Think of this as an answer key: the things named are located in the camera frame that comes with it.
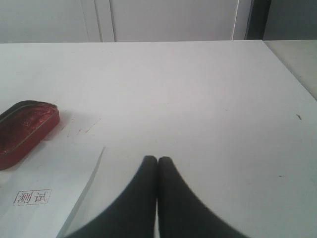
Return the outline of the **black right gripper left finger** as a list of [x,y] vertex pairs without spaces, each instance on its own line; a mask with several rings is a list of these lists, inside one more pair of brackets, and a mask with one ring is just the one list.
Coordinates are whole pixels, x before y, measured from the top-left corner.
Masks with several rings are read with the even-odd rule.
[[158,160],[143,158],[136,174],[115,201],[69,238],[153,238]]

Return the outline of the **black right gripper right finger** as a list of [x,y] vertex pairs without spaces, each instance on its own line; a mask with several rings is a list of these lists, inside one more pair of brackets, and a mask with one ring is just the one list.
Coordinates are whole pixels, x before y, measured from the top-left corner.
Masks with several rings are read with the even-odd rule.
[[158,160],[158,229],[161,238],[244,238],[205,206],[169,157]]

